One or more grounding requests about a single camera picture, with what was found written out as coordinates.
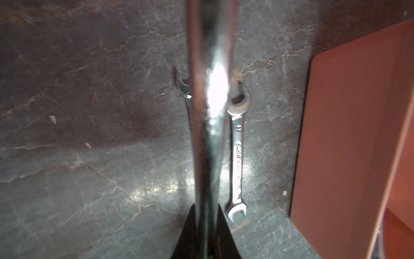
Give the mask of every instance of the wrench jaw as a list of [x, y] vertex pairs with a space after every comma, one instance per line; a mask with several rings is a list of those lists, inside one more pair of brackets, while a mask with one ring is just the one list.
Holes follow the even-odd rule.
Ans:
[[188, 80], [182, 80], [177, 69], [174, 69], [174, 77], [177, 89], [183, 94], [186, 100], [191, 100], [190, 85], [186, 83]]
[[234, 104], [231, 99], [227, 102], [227, 113], [230, 116], [241, 116], [247, 112], [250, 104], [252, 103], [252, 98], [250, 96], [249, 90], [247, 90], [247, 87], [244, 84], [239, 83], [239, 89], [240, 94], [243, 95], [244, 98], [237, 104]]
[[246, 203], [244, 203], [243, 200], [241, 200], [241, 203], [238, 203], [238, 204], [235, 204], [235, 203], [231, 202], [227, 206], [226, 214], [227, 214], [227, 217], [229, 218], [229, 220], [232, 223], [234, 223], [234, 215], [239, 211], [241, 212], [241, 214], [243, 214], [243, 217], [246, 216], [246, 214], [247, 214], [247, 205], [246, 205]]

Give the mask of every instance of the chrome bar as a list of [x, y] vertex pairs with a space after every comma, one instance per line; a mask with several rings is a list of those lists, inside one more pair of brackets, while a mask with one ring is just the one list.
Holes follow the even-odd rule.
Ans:
[[199, 259], [214, 253], [235, 17], [235, 0], [187, 0]]

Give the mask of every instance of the marble surface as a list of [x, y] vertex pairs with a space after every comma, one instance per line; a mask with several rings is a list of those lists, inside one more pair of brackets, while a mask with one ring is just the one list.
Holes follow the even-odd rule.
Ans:
[[[194, 202], [183, 0], [0, 2], [2, 258], [169, 258]], [[311, 58], [412, 17], [412, 1], [240, 0], [245, 259], [319, 258], [289, 221]], [[229, 145], [220, 203], [229, 199]]]

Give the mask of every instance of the open-end wrench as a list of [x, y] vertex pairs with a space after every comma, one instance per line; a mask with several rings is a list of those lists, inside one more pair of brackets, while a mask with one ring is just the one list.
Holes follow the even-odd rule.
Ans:
[[185, 101], [187, 102], [188, 107], [188, 117], [190, 118], [190, 127], [191, 127], [191, 94], [190, 94], [190, 85], [187, 84], [188, 80], [182, 80], [180, 73], [175, 69], [175, 80], [177, 89], [184, 96]]
[[241, 198], [241, 184], [243, 173], [243, 123], [244, 114], [252, 103], [246, 86], [239, 83], [242, 100], [234, 104], [231, 99], [227, 103], [227, 113], [231, 119], [231, 200], [227, 205], [226, 213], [234, 223], [234, 214], [240, 211], [246, 216], [247, 205]]

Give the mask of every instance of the orange box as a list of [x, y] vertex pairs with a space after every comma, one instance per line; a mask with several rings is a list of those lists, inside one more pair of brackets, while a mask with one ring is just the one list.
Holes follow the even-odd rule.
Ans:
[[312, 61], [291, 220], [322, 259], [369, 259], [387, 203], [414, 258], [413, 110], [414, 19]]

